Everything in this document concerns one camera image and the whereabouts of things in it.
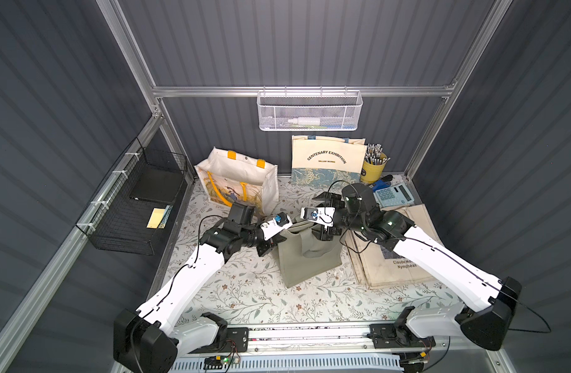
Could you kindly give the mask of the light blue calculator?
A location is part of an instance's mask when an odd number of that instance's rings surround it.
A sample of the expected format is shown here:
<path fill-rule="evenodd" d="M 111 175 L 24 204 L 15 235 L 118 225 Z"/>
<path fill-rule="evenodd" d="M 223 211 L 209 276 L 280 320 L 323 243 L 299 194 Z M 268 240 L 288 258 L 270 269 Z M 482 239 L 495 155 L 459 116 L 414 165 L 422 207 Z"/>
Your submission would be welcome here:
<path fill-rule="evenodd" d="M 415 203 L 414 196 L 406 183 L 398 183 L 375 191 L 374 197 L 380 208 L 394 208 Z"/>

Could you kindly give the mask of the cream tote bag black lettering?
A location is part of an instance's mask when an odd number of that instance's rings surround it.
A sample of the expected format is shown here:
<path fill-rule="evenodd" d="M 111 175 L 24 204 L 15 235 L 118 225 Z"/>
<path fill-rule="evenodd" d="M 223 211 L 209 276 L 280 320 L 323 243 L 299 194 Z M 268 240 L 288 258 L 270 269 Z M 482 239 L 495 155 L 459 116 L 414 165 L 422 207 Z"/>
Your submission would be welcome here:
<path fill-rule="evenodd" d="M 323 188 L 337 180 L 358 182 L 366 149 L 364 138 L 292 136 L 292 182 Z"/>

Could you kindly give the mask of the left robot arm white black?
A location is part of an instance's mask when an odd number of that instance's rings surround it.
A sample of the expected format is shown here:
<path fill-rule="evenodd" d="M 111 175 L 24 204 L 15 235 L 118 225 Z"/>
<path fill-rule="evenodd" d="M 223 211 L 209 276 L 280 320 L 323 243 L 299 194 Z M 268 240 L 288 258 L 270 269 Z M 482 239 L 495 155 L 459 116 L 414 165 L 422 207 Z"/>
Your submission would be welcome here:
<path fill-rule="evenodd" d="M 228 323 L 206 312 L 193 322 L 177 322 L 195 295 L 243 248 L 254 247 L 259 256 L 282 241 L 292 219 L 281 212 L 253 222 L 255 208 L 232 204 L 226 217 L 198 231 L 195 251 L 175 275 L 135 311 L 125 309 L 114 320 L 113 359 L 132 372 L 168 372 L 178 357 L 199 349 L 220 352 L 232 348 Z"/>

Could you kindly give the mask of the olive green tote bag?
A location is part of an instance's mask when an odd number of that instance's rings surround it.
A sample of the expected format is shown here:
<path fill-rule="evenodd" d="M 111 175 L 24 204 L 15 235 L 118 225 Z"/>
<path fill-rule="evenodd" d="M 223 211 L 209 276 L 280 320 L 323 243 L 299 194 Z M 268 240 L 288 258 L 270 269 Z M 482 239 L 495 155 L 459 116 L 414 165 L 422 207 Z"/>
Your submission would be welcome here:
<path fill-rule="evenodd" d="M 273 257 L 286 288 L 292 288 L 326 271 L 341 266 L 341 247 L 337 241 L 320 241 L 312 228 L 316 224 L 296 217 L 293 226 L 283 231 Z"/>

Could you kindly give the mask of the white tote bag yellow handles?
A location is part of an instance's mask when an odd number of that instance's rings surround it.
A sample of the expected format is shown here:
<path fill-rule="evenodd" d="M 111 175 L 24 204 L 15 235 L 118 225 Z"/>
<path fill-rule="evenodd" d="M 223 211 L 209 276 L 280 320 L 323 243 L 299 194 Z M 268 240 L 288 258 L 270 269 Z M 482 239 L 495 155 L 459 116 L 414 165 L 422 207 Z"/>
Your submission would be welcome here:
<path fill-rule="evenodd" d="M 263 215 L 279 202 L 278 170 L 263 159 L 217 148 L 195 166 L 210 202 L 227 207 L 244 202 Z"/>

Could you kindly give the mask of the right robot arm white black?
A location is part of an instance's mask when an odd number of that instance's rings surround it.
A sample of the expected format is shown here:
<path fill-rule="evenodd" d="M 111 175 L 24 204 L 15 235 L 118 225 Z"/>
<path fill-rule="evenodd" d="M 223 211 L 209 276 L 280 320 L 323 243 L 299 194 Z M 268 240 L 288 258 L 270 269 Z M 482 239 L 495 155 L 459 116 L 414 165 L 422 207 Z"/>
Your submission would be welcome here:
<path fill-rule="evenodd" d="M 398 211 L 383 211 L 372 190 L 362 184 L 345 186 L 341 193 L 316 196 L 317 207 L 303 208 L 301 219 L 320 225 L 321 241 L 353 232 L 367 243 L 417 264 L 450 288 L 459 302 L 432 310 L 406 307 L 394 323 L 397 339 L 465 337 L 488 351 L 501 349 L 515 316 L 523 286 L 469 264 L 431 238 L 414 221 Z"/>

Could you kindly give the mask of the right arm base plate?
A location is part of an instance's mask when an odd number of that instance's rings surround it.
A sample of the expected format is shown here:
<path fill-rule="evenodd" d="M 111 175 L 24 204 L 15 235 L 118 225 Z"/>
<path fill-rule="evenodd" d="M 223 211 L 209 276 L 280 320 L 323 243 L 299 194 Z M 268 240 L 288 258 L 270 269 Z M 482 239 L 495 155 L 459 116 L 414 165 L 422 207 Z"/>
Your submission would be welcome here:
<path fill-rule="evenodd" d="M 433 337 L 419 338 L 406 326 L 395 327 L 393 323 L 373 323 L 369 325 L 367 337 L 375 349 L 426 348 L 436 346 Z"/>

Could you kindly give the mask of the blue stapler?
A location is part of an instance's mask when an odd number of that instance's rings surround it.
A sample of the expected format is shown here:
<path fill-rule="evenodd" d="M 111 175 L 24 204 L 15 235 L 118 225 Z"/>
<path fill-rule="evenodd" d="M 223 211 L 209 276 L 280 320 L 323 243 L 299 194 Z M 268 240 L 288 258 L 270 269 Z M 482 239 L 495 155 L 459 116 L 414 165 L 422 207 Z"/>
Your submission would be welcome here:
<path fill-rule="evenodd" d="M 391 174 L 385 175 L 384 177 L 381 177 L 375 183 L 373 183 L 371 186 L 371 189 L 374 192 L 376 192 L 376 191 L 388 188 L 391 186 L 393 179 L 394 179 L 393 175 L 391 175 Z"/>

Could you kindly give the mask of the small green circuit board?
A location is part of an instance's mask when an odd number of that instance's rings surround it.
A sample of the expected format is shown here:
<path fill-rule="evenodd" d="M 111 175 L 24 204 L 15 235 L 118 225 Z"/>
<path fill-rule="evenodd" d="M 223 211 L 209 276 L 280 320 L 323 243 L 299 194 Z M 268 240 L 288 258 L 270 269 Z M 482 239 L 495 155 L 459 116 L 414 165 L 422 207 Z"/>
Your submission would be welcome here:
<path fill-rule="evenodd" d="M 212 357 L 207 357 L 203 361 L 204 371 L 229 371 L 232 365 L 233 358 L 231 356 L 221 356 L 216 355 Z"/>

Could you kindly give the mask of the white bottle in basket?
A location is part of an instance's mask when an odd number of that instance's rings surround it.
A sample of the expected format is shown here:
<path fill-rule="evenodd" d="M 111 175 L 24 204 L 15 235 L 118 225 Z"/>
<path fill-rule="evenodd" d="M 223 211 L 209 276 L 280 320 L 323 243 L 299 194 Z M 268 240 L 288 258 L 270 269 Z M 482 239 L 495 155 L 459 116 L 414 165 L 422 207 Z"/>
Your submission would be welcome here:
<path fill-rule="evenodd" d="M 299 127 L 318 127 L 321 124 L 321 119 L 319 117 L 298 117 L 288 119 L 288 123 Z"/>

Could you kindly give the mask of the yellow pen holder cup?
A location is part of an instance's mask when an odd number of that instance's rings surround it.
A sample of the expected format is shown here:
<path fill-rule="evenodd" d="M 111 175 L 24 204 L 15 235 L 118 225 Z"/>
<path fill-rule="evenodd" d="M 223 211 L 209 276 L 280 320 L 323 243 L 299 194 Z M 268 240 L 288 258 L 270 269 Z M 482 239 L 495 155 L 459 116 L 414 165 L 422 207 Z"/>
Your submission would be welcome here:
<path fill-rule="evenodd" d="M 360 181 L 363 183 L 376 182 L 381 177 L 384 167 L 389 160 L 390 157 L 383 152 L 383 146 L 381 144 L 368 144 Z"/>

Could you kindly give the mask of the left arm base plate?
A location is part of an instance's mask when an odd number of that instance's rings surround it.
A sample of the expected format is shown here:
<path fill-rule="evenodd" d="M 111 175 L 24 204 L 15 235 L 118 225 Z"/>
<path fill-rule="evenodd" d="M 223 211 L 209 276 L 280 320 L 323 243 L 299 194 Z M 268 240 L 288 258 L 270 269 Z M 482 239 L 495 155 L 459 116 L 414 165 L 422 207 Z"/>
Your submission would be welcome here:
<path fill-rule="evenodd" d="M 217 349 L 221 354 L 227 354 L 236 348 L 239 353 L 247 352 L 250 329 L 248 327 L 226 327 L 219 330 Z"/>

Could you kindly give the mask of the yellow sticky note pad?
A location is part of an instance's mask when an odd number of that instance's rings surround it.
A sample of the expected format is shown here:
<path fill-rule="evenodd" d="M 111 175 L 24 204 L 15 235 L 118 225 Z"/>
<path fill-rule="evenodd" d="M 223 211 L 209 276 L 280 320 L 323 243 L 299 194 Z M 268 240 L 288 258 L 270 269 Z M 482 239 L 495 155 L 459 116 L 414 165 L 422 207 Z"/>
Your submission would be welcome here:
<path fill-rule="evenodd" d="M 146 228 L 157 229 L 161 224 L 165 216 L 165 213 L 166 213 L 165 208 L 154 208 L 150 215 L 150 219 L 147 223 Z"/>

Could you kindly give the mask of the black notebook in basket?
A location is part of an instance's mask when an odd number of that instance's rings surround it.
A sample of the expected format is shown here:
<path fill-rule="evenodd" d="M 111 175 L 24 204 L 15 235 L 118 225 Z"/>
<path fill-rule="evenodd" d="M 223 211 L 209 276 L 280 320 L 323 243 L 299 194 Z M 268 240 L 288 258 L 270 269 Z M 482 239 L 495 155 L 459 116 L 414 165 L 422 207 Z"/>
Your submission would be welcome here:
<path fill-rule="evenodd" d="M 181 173 L 146 167 L 129 197 L 133 200 L 169 204 L 174 201 L 183 180 Z"/>

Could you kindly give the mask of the cream canvas bag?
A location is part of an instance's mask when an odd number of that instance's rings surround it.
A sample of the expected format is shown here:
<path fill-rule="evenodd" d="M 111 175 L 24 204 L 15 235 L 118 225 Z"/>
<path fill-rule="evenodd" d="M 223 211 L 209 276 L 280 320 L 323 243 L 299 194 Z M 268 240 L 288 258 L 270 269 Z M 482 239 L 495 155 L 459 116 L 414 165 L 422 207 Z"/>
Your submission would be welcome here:
<path fill-rule="evenodd" d="M 424 204 L 400 207 L 397 211 L 411 219 L 436 242 L 442 244 Z M 346 234 L 345 243 L 349 247 L 348 253 L 356 279 L 359 284 L 364 284 L 368 289 L 420 284 L 435 280 L 426 270 L 411 260 L 391 253 L 375 243 L 369 244 L 362 253 L 355 253 L 355 250 L 360 252 L 367 243 L 353 236 L 352 233 Z"/>

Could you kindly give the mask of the floral table mat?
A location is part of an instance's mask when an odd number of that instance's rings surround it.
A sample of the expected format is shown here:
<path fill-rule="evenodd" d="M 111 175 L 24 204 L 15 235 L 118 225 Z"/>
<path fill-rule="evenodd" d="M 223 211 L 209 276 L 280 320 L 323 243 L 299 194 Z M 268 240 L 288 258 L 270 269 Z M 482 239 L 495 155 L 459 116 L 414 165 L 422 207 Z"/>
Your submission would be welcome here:
<path fill-rule="evenodd" d="M 327 186 L 296 185 L 291 177 L 279 177 L 280 202 L 274 211 L 299 216 L 311 199 Z M 165 285 L 196 249 L 198 225 L 209 215 L 227 216 L 229 208 L 209 201 L 200 180 L 194 184 L 185 218 L 177 224 L 178 238 L 162 277 Z M 282 281 L 277 250 L 257 256 L 243 249 L 188 304 L 178 325 L 212 312 L 232 325 L 261 323 L 327 323 L 394 320 L 406 306 L 435 309 L 458 303 L 459 298 L 437 280 L 370 289 L 357 280 L 356 258 L 344 248 L 342 265 L 287 288 Z"/>

